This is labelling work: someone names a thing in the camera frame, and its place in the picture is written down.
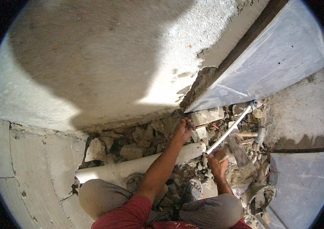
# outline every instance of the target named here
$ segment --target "person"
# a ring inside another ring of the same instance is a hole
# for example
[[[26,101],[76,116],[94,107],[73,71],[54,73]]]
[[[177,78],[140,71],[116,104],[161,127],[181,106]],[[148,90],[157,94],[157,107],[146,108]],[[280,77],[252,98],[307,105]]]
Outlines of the person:
[[[208,165],[217,184],[218,196],[198,200],[202,186],[199,180],[191,179],[174,216],[151,210],[153,201],[172,174],[180,150],[190,138],[191,124],[190,119],[182,119],[168,148],[149,167],[134,194],[101,179],[92,179],[82,185],[79,202],[95,220],[91,229],[250,229],[243,220],[241,201],[234,196],[225,177],[228,160],[218,163],[213,153],[209,155]]]

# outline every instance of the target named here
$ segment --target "hand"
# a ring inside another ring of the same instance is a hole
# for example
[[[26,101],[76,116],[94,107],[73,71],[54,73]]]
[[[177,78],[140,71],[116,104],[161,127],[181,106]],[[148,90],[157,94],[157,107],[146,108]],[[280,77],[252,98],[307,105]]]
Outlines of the hand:
[[[211,173],[213,174],[215,179],[225,180],[226,175],[224,172],[228,167],[228,159],[224,159],[222,162],[218,163],[217,158],[214,153],[209,154],[208,157],[208,165],[211,168]]]
[[[188,118],[181,119],[181,122],[178,124],[173,140],[178,143],[184,144],[189,140],[192,131],[192,121]]]

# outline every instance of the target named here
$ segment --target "gray shorts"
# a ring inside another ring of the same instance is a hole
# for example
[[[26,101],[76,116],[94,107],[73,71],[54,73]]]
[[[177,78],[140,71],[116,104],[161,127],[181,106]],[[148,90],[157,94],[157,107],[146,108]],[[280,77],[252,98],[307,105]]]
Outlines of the gray shorts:
[[[81,207],[94,220],[122,207],[132,196],[128,190],[101,179],[87,181],[78,193]],[[230,228],[242,217],[241,201],[234,195],[221,194],[185,203],[178,219],[199,228]],[[163,211],[151,211],[148,218],[148,222],[170,220],[169,214]]]

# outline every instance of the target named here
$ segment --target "red wire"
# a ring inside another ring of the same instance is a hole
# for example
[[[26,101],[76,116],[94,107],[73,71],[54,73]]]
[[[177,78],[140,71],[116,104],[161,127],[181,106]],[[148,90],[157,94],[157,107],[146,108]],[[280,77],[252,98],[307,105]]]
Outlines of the red wire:
[[[215,124],[213,124],[213,123],[210,123],[210,125],[212,125],[212,126],[214,126],[217,130],[219,130],[222,134],[224,134],[224,132],[221,130],[221,129],[219,129],[219,127],[218,126],[216,126]]]
[[[268,177],[272,172],[274,172],[274,168],[265,176],[265,177]]]

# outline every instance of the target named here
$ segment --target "hammer head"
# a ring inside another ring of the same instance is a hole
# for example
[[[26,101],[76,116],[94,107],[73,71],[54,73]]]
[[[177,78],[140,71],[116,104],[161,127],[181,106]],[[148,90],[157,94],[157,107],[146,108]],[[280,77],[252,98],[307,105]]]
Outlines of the hammer head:
[[[265,128],[259,128],[257,132],[257,137],[255,138],[255,142],[262,144],[264,137],[265,137]]]

